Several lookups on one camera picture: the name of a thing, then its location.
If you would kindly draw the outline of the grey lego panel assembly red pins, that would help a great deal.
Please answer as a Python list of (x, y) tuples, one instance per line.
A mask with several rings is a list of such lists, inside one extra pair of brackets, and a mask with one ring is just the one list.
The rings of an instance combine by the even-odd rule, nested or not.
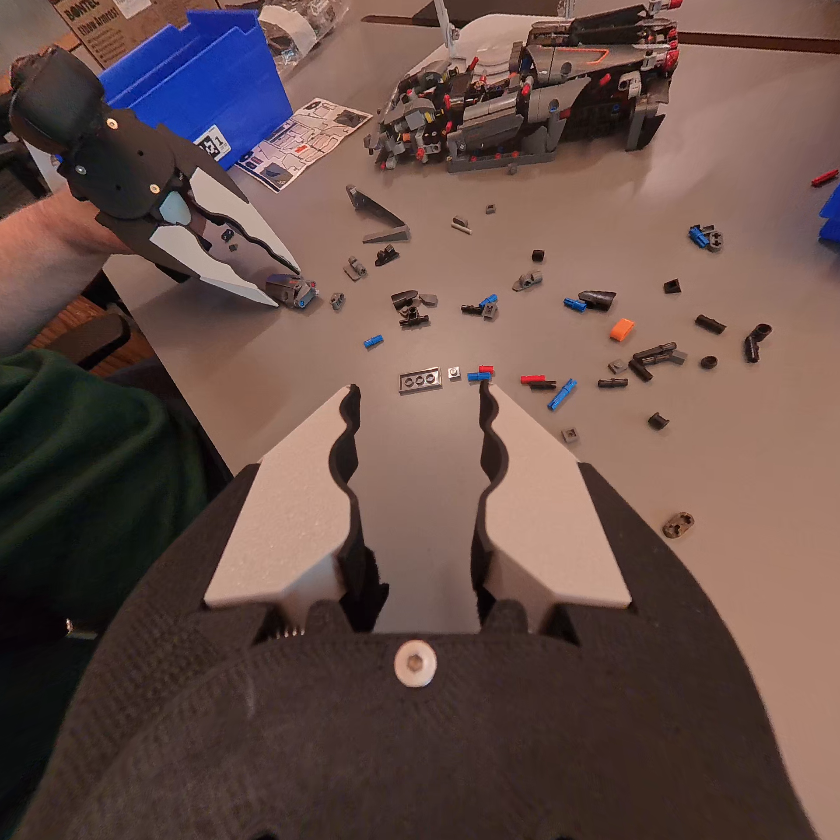
[(274, 302), (297, 310), (306, 308), (319, 297), (314, 281), (293, 275), (268, 276), (265, 292)]

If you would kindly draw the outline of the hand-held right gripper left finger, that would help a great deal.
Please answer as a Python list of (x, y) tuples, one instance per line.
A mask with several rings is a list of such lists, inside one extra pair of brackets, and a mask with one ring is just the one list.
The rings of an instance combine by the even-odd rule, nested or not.
[(349, 486), (361, 390), (340, 388), (259, 462), (204, 596), (210, 608), (273, 605), (304, 627), (310, 606), (363, 601), (365, 546)]

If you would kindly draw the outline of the white book stand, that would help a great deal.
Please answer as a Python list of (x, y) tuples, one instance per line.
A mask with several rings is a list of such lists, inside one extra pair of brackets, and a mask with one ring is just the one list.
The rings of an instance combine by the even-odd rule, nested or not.
[(445, 2), (433, 2), (433, 8), (442, 45), (415, 64), (411, 72), (440, 60), (444, 62), (444, 67), (455, 66), (463, 70), (474, 57), (479, 60), (480, 70), (489, 69), (491, 74), (507, 70), (512, 43), (527, 39), (535, 19), (528, 15), (489, 14), (459, 28), (455, 26)]

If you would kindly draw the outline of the brown cardboard box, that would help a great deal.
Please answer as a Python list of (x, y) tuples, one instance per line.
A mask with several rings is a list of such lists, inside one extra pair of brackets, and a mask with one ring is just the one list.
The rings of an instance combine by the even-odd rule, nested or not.
[(216, 1), (51, 1), (59, 17), (108, 69), (167, 25), (187, 25), (187, 13), (219, 11)]

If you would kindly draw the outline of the white lego sticker sheet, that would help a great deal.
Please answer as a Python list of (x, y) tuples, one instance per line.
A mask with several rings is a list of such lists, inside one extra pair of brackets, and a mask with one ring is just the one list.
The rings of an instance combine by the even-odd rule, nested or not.
[(247, 152), (235, 168), (279, 193), (370, 119), (368, 112), (312, 99)]

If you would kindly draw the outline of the person's green shirt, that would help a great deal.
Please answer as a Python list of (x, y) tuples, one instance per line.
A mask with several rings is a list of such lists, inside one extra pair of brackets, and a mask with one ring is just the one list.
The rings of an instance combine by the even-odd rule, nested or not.
[[(175, 398), (47, 350), (2, 359), (2, 838), (46, 769), (96, 637), (212, 497)], [(75, 632), (94, 637), (69, 637)]]

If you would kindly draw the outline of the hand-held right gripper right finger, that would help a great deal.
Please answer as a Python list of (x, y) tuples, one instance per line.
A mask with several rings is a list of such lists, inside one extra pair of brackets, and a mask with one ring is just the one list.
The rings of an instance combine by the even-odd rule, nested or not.
[(479, 622), (517, 602), (531, 633), (561, 606), (624, 610), (632, 596), (581, 473), (581, 464), (498, 385), (479, 386), (479, 496), (470, 579)]

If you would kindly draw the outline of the long grey lego beam panel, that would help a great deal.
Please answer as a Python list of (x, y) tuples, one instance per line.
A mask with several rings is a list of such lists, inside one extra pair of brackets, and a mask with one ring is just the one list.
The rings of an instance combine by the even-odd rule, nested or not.
[(377, 218), (391, 228), (404, 227), (406, 225), (399, 216), (375, 201), (375, 199), (364, 194), (356, 185), (348, 184), (345, 186), (345, 190), (353, 205), (353, 209), (357, 213), (367, 214), (369, 217)]

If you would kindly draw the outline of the clear plastic parts bag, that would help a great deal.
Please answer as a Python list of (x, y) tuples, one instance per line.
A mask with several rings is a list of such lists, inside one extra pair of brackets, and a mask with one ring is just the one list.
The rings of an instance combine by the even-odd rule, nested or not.
[(259, 24), (278, 70), (294, 67), (343, 21), (344, 1), (265, 1)]

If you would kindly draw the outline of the black grey lego connector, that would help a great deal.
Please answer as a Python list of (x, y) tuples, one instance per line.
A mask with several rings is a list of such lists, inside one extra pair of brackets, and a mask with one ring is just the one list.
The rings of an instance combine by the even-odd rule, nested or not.
[(675, 342), (668, 342), (644, 351), (639, 351), (627, 362), (614, 360), (607, 364), (607, 368), (616, 376), (625, 371), (630, 371), (641, 382), (647, 383), (653, 379), (650, 368), (654, 365), (665, 362), (682, 365), (687, 359), (688, 354), (685, 351), (679, 350)]

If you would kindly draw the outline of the grey black lego car model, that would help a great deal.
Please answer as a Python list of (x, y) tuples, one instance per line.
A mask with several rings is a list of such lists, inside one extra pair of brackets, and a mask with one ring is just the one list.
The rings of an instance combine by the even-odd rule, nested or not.
[(663, 11), (680, 1), (533, 23), (500, 56), (459, 54), (460, 31), (435, 2), (448, 57), (399, 81), (377, 113), (364, 147), (383, 171), (414, 158), (446, 160), (451, 173), (553, 161), (565, 140), (626, 129), (626, 151), (654, 138), (679, 63), (676, 22)]

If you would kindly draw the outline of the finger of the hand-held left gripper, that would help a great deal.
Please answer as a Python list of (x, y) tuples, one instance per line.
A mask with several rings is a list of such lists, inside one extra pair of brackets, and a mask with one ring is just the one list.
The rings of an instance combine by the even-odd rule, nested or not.
[(159, 226), (151, 236), (151, 243), (197, 274), (205, 283), (272, 308), (279, 306), (255, 284), (243, 280), (230, 265), (211, 257), (187, 227)]
[[(186, 175), (185, 199), (192, 213), (189, 229), (211, 257), (230, 265), (240, 277), (302, 275), (288, 247), (218, 166), (198, 165)], [(235, 236), (225, 243), (222, 233), (227, 228)], [(231, 244), (238, 245), (234, 253), (228, 250)]]

